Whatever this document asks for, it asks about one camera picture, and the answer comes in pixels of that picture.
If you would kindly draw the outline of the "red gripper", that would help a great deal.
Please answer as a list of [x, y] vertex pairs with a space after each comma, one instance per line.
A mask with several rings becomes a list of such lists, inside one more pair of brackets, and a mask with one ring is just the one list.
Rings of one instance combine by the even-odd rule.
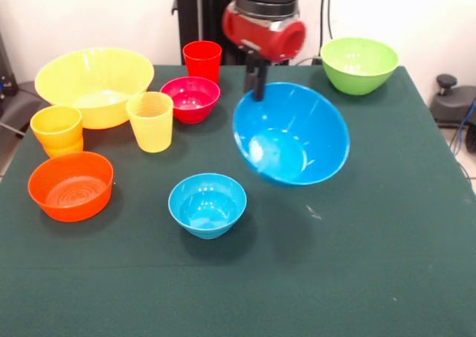
[[[222, 29], [227, 38], [248, 51], [245, 59], [244, 91], [254, 90], [254, 99], [261, 101], [269, 62], [295, 58], [303, 47], [306, 26], [293, 16], [280, 21], [255, 19], [240, 13], [231, 2], [223, 13]], [[256, 53], [263, 59], [257, 59]]]

